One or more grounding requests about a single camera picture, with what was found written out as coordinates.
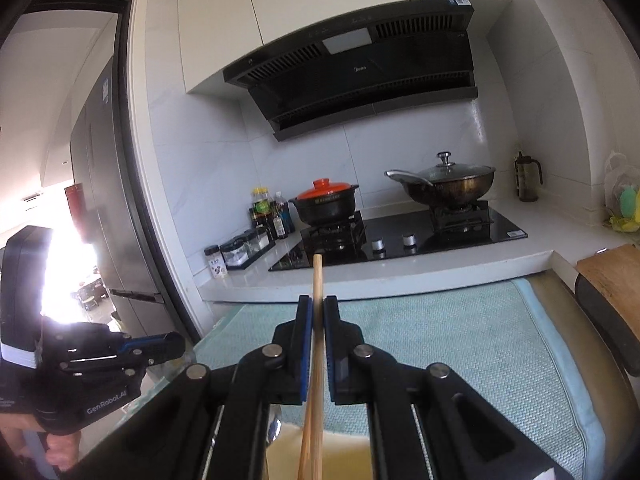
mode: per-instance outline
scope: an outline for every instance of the red lid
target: red lid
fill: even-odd
[[[313,189],[307,189],[304,193],[300,193],[296,198],[298,200],[304,200],[305,198],[316,198],[318,196],[331,195],[331,193],[337,193],[349,189],[351,184],[346,182],[329,182],[328,178],[321,178],[320,180],[314,180]]]

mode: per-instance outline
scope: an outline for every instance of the door frame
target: door frame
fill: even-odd
[[[153,144],[146,94],[147,1],[33,0],[26,12],[89,9],[119,15],[114,52],[114,65],[117,67],[114,73],[118,74],[118,108],[128,110],[127,114],[122,113],[119,117],[129,177],[123,178],[127,202],[143,253],[155,261],[160,273],[160,284],[165,287],[161,292],[166,292],[172,299],[178,310],[179,319],[176,321],[185,327],[189,338],[196,342],[210,330],[213,314],[200,297],[178,238]]]

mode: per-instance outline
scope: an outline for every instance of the chopstick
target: chopstick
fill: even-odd
[[[298,463],[298,480],[322,479],[324,429],[324,323],[322,322],[322,255],[314,254],[314,330],[311,378],[306,396],[305,425]]]

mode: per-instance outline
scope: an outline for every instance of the ceiling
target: ceiling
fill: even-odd
[[[63,105],[111,16],[90,10],[26,14],[0,49],[0,233],[21,222],[22,199],[42,190]]]

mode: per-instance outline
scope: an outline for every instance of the gas stove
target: gas stove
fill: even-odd
[[[324,266],[356,264],[437,253],[526,238],[516,224],[485,200],[465,208],[434,208],[363,220],[359,211],[343,222],[309,227],[302,240],[269,270],[308,269],[321,253]]]

